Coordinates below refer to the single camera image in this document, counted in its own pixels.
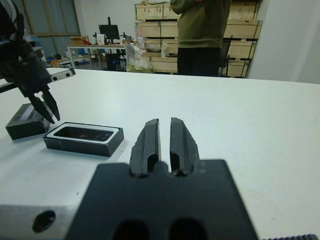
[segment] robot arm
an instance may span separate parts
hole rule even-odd
[[[30,43],[24,39],[24,17],[12,0],[0,0],[0,22],[0,73],[8,83],[18,87],[25,98],[29,98],[38,113],[54,124],[44,103],[35,96],[35,93],[42,92],[43,100],[59,121],[57,103],[48,87],[52,79],[33,53]],[[10,87],[13,84],[6,84],[4,90],[14,88]]]

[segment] white tabletop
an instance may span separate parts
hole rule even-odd
[[[171,117],[184,120],[201,159],[225,159],[259,237],[320,235],[320,85],[76,70],[50,85],[63,122],[123,127],[107,159],[12,141],[6,124],[27,103],[0,94],[0,204],[78,205],[100,163],[129,163],[145,122],[159,118],[169,160]]]

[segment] person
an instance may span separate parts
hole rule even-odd
[[[217,77],[232,0],[171,0],[178,22],[178,74]]]

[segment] phone box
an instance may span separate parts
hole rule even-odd
[[[111,157],[124,140],[121,127],[65,122],[47,133],[48,149]]]
[[[6,125],[12,140],[48,132],[50,122],[38,113],[31,103],[23,104]]]

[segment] green sweater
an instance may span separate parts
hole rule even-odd
[[[182,14],[178,22],[179,48],[221,48],[232,0],[171,0]]]

